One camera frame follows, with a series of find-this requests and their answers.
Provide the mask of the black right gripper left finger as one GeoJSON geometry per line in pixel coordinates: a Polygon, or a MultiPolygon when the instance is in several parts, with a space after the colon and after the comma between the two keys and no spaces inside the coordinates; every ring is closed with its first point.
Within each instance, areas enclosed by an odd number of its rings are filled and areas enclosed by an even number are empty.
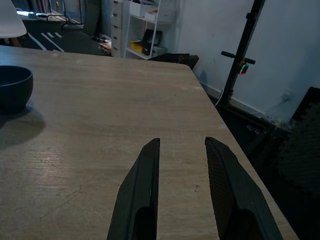
{"type": "Polygon", "coordinates": [[[160,139],[141,149],[119,187],[108,240],[155,240],[159,199],[160,139]]]}

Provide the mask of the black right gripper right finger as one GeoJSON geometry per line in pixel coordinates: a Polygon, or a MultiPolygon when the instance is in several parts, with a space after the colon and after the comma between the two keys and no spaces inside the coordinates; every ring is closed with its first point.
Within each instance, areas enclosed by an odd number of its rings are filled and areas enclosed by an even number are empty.
{"type": "Polygon", "coordinates": [[[281,240],[283,237],[265,200],[231,149],[206,137],[210,195],[221,240],[281,240]]]}

